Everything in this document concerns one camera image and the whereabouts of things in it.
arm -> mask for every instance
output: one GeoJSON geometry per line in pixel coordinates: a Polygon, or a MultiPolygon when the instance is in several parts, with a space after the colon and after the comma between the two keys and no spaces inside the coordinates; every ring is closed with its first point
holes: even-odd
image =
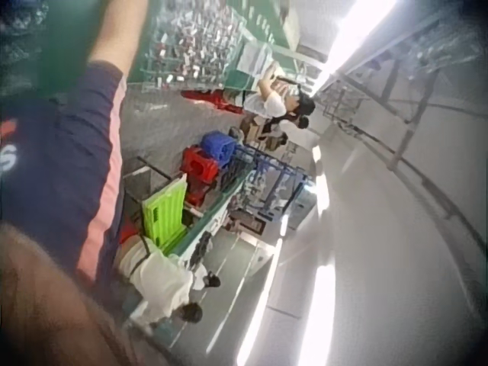
{"type": "Polygon", "coordinates": [[[149,0],[108,0],[88,61],[106,61],[126,77],[139,47],[149,0]]]}
{"type": "Polygon", "coordinates": [[[0,288],[2,332],[26,364],[136,364],[109,315],[38,244],[9,226],[0,228],[0,288]]]}
{"type": "Polygon", "coordinates": [[[265,71],[265,74],[262,76],[261,80],[258,81],[258,88],[264,101],[267,101],[269,95],[273,92],[273,88],[271,87],[273,83],[272,78],[277,67],[278,63],[273,62],[265,71]]]}

white shirt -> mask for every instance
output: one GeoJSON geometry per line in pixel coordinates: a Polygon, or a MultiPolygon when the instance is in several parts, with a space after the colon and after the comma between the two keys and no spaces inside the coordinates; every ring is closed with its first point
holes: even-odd
{"type": "Polygon", "coordinates": [[[242,94],[240,93],[235,100],[238,107],[243,107],[246,111],[257,114],[263,118],[281,117],[287,113],[283,98],[273,91],[266,101],[263,100],[259,93],[247,95],[242,103],[242,94]]]}
{"type": "Polygon", "coordinates": [[[193,272],[194,282],[193,289],[196,291],[202,291],[205,288],[204,278],[208,275],[207,269],[201,263],[196,267],[193,272]]]}
{"type": "Polygon", "coordinates": [[[146,249],[139,242],[120,261],[119,270],[140,292],[148,306],[140,318],[150,324],[168,318],[180,306],[190,302],[193,274],[187,270],[177,255],[165,257],[150,239],[146,238],[150,255],[130,276],[136,263],[144,258],[146,249]]]}

gray floor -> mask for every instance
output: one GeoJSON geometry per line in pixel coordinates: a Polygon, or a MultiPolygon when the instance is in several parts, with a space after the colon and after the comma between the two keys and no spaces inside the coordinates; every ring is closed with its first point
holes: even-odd
{"type": "Polygon", "coordinates": [[[174,91],[143,94],[137,85],[129,85],[120,129],[122,156],[125,162],[143,156],[172,175],[186,147],[210,131],[227,133],[241,119],[208,104],[194,104],[174,91]]]}
{"type": "MultiPolygon", "coordinates": [[[[120,138],[126,171],[133,169],[134,157],[143,156],[164,172],[174,175],[181,164],[181,153],[186,147],[199,143],[203,135],[210,131],[220,130],[226,133],[230,127],[238,126],[242,119],[239,115],[217,111],[206,104],[194,104],[177,92],[167,91],[155,95],[143,94],[137,89],[137,85],[130,85],[122,110],[120,138]]],[[[222,286],[210,289],[207,294],[204,291],[191,294],[192,300],[196,301],[205,297],[201,301],[204,309],[202,322],[187,325],[180,335],[178,333],[183,324],[177,319],[172,320],[170,327],[156,330],[155,339],[162,344],[171,345],[172,340],[178,336],[178,341],[171,351],[185,365],[202,365],[207,364],[206,362],[211,364],[210,359],[216,356],[215,352],[218,358],[223,357],[220,344],[228,342],[228,339],[218,339],[211,358],[210,355],[206,355],[208,343],[225,318],[254,252],[254,247],[242,240],[236,241],[234,234],[223,230],[217,234],[213,243],[214,248],[205,258],[204,264],[214,273],[220,269],[222,286]]],[[[246,289],[245,286],[242,291],[249,292],[246,299],[251,302],[259,295],[262,282],[258,281],[255,287],[257,290],[246,289]]],[[[238,301],[236,308],[242,306],[239,302],[242,303],[238,301]]],[[[238,315],[239,322],[233,320],[236,316],[233,315],[226,324],[232,323],[233,328],[244,330],[249,315],[238,315]]],[[[226,349],[233,352],[234,347],[226,349]]],[[[153,352],[145,353],[147,359],[152,360],[152,364],[159,364],[153,352]]]]}

floor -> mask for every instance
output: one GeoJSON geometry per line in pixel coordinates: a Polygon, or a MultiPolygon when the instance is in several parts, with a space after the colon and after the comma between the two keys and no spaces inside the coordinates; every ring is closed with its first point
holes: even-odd
{"type": "MultiPolygon", "coordinates": [[[[130,85],[122,111],[120,135],[126,171],[133,169],[133,158],[143,156],[167,174],[174,175],[184,148],[199,143],[202,136],[210,131],[227,132],[230,127],[238,126],[241,120],[238,115],[186,101],[177,92],[155,95],[143,94],[138,89],[138,85],[130,85]]],[[[144,182],[139,182],[139,185],[143,191],[147,189],[142,186],[144,182]]],[[[246,303],[253,303],[262,290],[264,279],[259,279],[256,269],[262,267],[265,253],[255,251],[254,246],[237,240],[235,234],[224,230],[213,238],[213,244],[214,248],[204,264],[209,271],[218,273],[222,286],[207,293],[195,291],[191,294],[192,299],[201,302],[204,319],[185,328],[174,319],[170,326],[157,329],[154,338],[185,365],[215,364],[216,359],[222,358],[231,361],[254,305],[249,307],[249,311],[242,311],[242,307],[247,309],[246,303]],[[250,285],[244,285],[246,273],[253,279],[250,285]],[[246,294],[244,301],[241,301],[243,295],[238,296],[239,288],[246,294]],[[212,339],[213,352],[209,349],[212,339]]],[[[144,342],[143,337],[136,339],[144,348],[145,360],[150,360],[150,364],[165,364],[153,345],[144,342]]]]}
{"type": "Polygon", "coordinates": [[[175,91],[143,94],[139,89],[129,85],[122,110],[120,142],[125,163],[143,156],[173,175],[186,147],[211,131],[227,133],[242,119],[207,104],[194,104],[175,91]]]}
{"type": "Polygon", "coordinates": [[[172,319],[170,326],[163,325],[155,331],[155,340],[185,366],[232,363],[253,309],[247,304],[256,302],[262,291],[261,273],[266,270],[259,269],[267,258],[264,251],[236,234],[219,231],[204,265],[219,276],[222,284],[190,294],[191,300],[202,306],[202,321],[185,325],[172,319]]]}

blue plastic crate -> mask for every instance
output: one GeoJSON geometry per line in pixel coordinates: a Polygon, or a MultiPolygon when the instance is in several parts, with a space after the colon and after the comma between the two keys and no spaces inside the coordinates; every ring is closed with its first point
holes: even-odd
{"type": "Polygon", "coordinates": [[[219,168],[222,168],[234,154],[236,141],[225,133],[214,131],[204,136],[200,146],[207,155],[218,162],[219,168]]]}

